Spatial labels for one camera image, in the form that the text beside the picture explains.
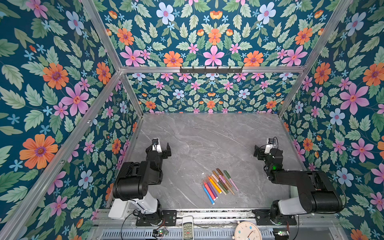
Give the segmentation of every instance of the pen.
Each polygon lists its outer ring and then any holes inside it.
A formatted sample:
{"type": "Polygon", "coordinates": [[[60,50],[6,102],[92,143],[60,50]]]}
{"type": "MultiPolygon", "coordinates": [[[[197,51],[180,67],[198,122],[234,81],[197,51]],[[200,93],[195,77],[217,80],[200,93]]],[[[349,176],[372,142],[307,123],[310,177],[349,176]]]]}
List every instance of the pen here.
{"type": "Polygon", "coordinates": [[[216,183],[211,179],[211,177],[206,174],[207,178],[209,179],[209,181],[211,182],[211,184],[216,188],[217,192],[218,193],[221,193],[222,191],[220,190],[220,188],[216,185],[216,183]]]}
{"type": "Polygon", "coordinates": [[[236,184],[233,182],[233,180],[232,180],[231,176],[229,175],[229,173],[226,170],[224,170],[224,173],[227,175],[229,181],[231,181],[232,185],[236,188],[236,190],[239,191],[239,189],[237,188],[236,184]]]}
{"type": "Polygon", "coordinates": [[[228,190],[233,194],[235,195],[235,193],[233,192],[232,188],[229,186],[228,182],[225,180],[225,178],[220,174],[219,177],[221,178],[221,180],[224,182],[224,185],[228,188],[228,190]]]}
{"type": "Polygon", "coordinates": [[[203,187],[203,189],[204,189],[204,192],[207,194],[209,200],[211,201],[211,203],[212,203],[213,205],[215,205],[215,202],[213,201],[213,199],[212,199],[211,196],[209,195],[207,189],[204,187],[204,184],[202,184],[202,187],[203,187]]]}
{"type": "Polygon", "coordinates": [[[225,190],[225,188],[222,187],[221,182],[218,182],[216,180],[216,176],[215,175],[212,174],[211,175],[211,179],[216,183],[216,185],[220,188],[220,190],[224,193],[224,195],[226,195],[228,193],[227,190],[225,190]]]}
{"type": "Polygon", "coordinates": [[[217,181],[218,181],[218,182],[221,182],[221,184],[223,185],[223,187],[224,187],[226,190],[228,190],[227,187],[225,186],[223,180],[218,176],[218,174],[215,172],[215,170],[213,170],[212,172],[213,172],[214,175],[216,176],[217,181]]]}
{"type": "Polygon", "coordinates": [[[224,182],[227,182],[228,183],[228,185],[229,185],[229,187],[233,187],[232,185],[231,185],[231,183],[229,182],[229,180],[227,180],[226,178],[225,178],[225,176],[224,176],[224,174],[220,171],[220,169],[218,169],[218,168],[216,168],[216,170],[219,172],[219,174],[224,178],[224,182]]]}
{"type": "Polygon", "coordinates": [[[212,184],[209,182],[208,178],[205,178],[205,182],[207,183],[208,187],[211,189],[211,192],[214,194],[215,200],[218,199],[215,189],[212,186],[212,184]]]}
{"type": "Polygon", "coordinates": [[[212,193],[211,189],[209,188],[207,183],[204,181],[204,179],[203,179],[203,184],[204,184],[205,188],[207,189],[209,195],[211,196],[212,200],[215,200],[216,199],[215,195],[212,193]]]}

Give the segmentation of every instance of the marble surface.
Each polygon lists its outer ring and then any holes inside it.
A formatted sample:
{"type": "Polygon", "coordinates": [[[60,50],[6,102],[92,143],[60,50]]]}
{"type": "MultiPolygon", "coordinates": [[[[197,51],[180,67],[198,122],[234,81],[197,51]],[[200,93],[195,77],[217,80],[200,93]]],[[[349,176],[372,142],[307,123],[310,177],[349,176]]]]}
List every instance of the marble surface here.
{"type": "Polygon", "coordinates": [[[161,185],[149,186],[163,208],[270,207],[290,197],[289,186],[271,183],[264,162],[253,157],[254,145],[278,137],[283,166],[301,169],[296,150],[276,114],[157,114],[145,115],[130,161],[145,160],[153,138],[167,142],[172,157],[163,161],[161,185]],[[227,170],[239,188],[235,195],[219,194],[212,205],[202,189],[202,178],[219,168],[227,170]]]}

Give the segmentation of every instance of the remote control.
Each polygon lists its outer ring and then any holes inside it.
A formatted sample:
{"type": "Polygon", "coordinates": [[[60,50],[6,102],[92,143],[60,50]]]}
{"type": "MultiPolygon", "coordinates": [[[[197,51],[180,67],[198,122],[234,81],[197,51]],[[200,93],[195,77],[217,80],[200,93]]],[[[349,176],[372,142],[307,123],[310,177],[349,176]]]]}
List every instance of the remote control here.
{"type": "Polygon", "coordinates": [[[193,217],[183,217],[183,240],[194,240],[193,217]]]}

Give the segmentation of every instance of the orange flower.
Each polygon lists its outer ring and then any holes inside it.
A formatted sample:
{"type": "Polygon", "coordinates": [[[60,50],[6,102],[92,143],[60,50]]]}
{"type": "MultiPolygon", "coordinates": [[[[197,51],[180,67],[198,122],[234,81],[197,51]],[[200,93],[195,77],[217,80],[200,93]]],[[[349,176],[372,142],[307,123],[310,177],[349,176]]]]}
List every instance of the orange flower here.
{"type": "Polygon", "coordinates": [[[265,104],[265,106],[266,106],[267,108],[270,108],[270,109],[276,107],[276,105],[277,105],[277,102],[276,102],[276,101],[270,101],[270,102],[268,102],[268,103],[265,104]]]}
{"type": "Polygon", "coordinates": [[[322,85],[324,82],[328,81],[329,74],[331,74],[331,69],[329,68],[331,65],[329,63],[322,63],[317,67],[316,72],[314,74],[315,82],[317,84],[322,85]]]}
{"type": "Polygon", "coordinates": [[[304,143],[303,143],[303,147],[305,150],[307,150],[308,152],[311,151],[313,149],[313,142],[311,139],[309,138],[306,138],[304,140],[304,143]]]}
{"type": "Polygon", "coordinates": [[[218,42],[220,42],[221,33],[219,33],[219,30],[217,28],[214,28],[208,34],[208,37],[209,42],[212,43],[212,45],[216,45],[218,42]]]}
{"type": "Polygon", "coordinates": [[[308,42],[310,40],[310,37],[312,37],[312,28],[304,28],[302,31],[300,31],[295,40],[297,45],[303,45],[304,43],[308,42]]]}
{"type": "Polygon", "coordinates": [[[368,240],[368,237],[364,235],[359,229],[352,229],[351,238],[353,240],[368,240]]]}
{"type": "Polygon", "coordinates": [[[209,13],[212,19],[220,19],[223,16],[222,11],[212,11],[209,13]]]}
{"type": "Polygon", "coordinates": [[[156,104],[153,103],[152,101],[147,101],[147,102],[145,103],[145,106],[146,106],[147,108],[149,108],[149,109],[155,109],[155,108],[156,108],[156,104]]]}
{"type": "Polygon", "coordinates": [[[108,199],[109,199],[109,196],[111,195],[111,192],[112,192],[112,188],[113,188],[113,183],[111,183],[110,185],[109,185],[109,187],[107,188],[107,195],[105,195],[105,201],[108,201],[108,199]]]}
{"type": "Polygon", "coordinates": [[[135,39],[132,36],[131,31],[127,31],[126,28],[119,29],[118,30],[118,38],[120,38],[120,42],[124,43],[125,45],[133,45],[133,42],[135,39]]]}
{"type": "Polygon", "coordinates": [[[384,63],[372,64],[369,69],[365,70],[365,77],[362,78],[363,82],[366,82],[368,86],[377,86],[384,81],[384,63]]]}
{"type": "Polygon", "coordinates": [[[179,53],[175,53],[174,51],[169,51],[169,53],[166,53],[164,55],[164,63],[167,64],[167,67],[181,67],[181,63],[183,62],[183,59],[180,58],[179,53]]]}
{"type": "Polygon", "coordinates": [[[227,31],[225,32],[225,34],[227,36],[232,36],[233,35],[233,30],[228,28],[227,31]]]}
{"type": "Polygon", "coordinates": [[[37,164],[37,169],[42,169],[47,166],[47,161],[51,162],[55,156],[53,153],[57,152],[57,144],[53,144],[55,140],[53,137],[48,136],[45,139],[44,134],[36,134],[35,140],[28,138],[24,143],[23,149],[20,151],[20,160],[27,160],[24,163],[29,169],[32,169],[37,164]]]}
{"type": "Polygon", "coordinates": [[[67,86],[67,82],[70,79],[67,77],[67,70],[63,70],[63,66],[60,64],[50,63],[49,68],[45,67],[43,69],[45,75],[43,75],[44,81],[48,82],[48,86],[60,90],[62,87],[67,86]]]}
{"type": "Polygon", "coordinates": [[[80,228],[80,227],[83,225],[83,222],[84,222],[84,219],[83,219],[83,218],[80,219],[80,220],[77,222],[76,227],[77,227],[77,228],[80,228]]]}
{"type": "Polygon", "coordinates": [[[100,82],[107,84],[111,78],[111,73],[109,72],[109,67],[105,65],[104,62],[98,63],[96,68],[96,73],[99,75],[100,82]]]}
{"type": "Polygon", "coordinates": [[[133,124],[133,128],[132,128],[132,131],[133,131],[133,132],[135,132],[136,127],[137,127],[137,122],[135,122],[135,123],[133,124]]]}
{"type": "Polygon", "coordinates": [[[34,48],[34,46],[29,45],[29,48],[31,49],[32,52],[37,53],[36,48],[34,48]]]}
{"type": "Polygon", "coordinates": [[[210,108],[210,109],[214,108],[215,107],[215,102],[214,101],[209,101],[207,103],[207,107],[210,108]]]}
{"type": "Polygon", "coordinates": [[[114,11],[109,11],[108,13],[109,13],[109,15],[110,15],[113,19],[118,18],[118,14],[117,14],[116,12],[114,12],[114,11]]]}
{"type": "Polygon", "coordinates": [[[323,15],[323,10],[319,10],[317,11],[315,14],[314,14],[314,18],[318,19],[319,17],[321,17],[323,15]]]}
{"type": "Polygon", "coordinates": [[[203,36],[204,35],[204,30],[200,29],[199,31],[197,31],[197,35],[203,36]]]}
{"type": "Polygon", "coordinates": [[[121,141],[120,139],[116,138],[115,141],[113,141],[112,143],[112,152],[114,154],[118,154],[120,151],[120,147],[121,147],[121,141]]]}
{"type": "Polygon", "coordinates": [[[246,67],[255,67],[260,66],[260,63],[264,61],[264,58],[262,58],[264,55],[262,53],[259,53],[259,51],[254,51],[252,53],[248,53],[247,57],[244,58],[244,66],[246,67]]]}
{"type": "Polygon", "coordinates": [[[288,123],[284,122],[284,126],[287,129],[287,131],[289,132],[289,125],[288,125],[288,123]]]}
{"type": "Polygon", "coordinates": [[[380,152],[380,156],[384,159],[384,142],[378,142],[377,148],[382,150],[382,152],[380,152]]]}

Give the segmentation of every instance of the clock face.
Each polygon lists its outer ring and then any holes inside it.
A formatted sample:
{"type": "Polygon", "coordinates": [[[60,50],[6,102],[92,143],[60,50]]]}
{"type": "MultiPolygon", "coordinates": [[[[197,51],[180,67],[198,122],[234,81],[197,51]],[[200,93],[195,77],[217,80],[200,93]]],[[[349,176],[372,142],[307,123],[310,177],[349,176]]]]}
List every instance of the clock face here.
{"type": "Polygon", "coordinates": [[[262,240],[262,235],[255,224],[241,222],[235,230],[235,240],[262,240]]]}

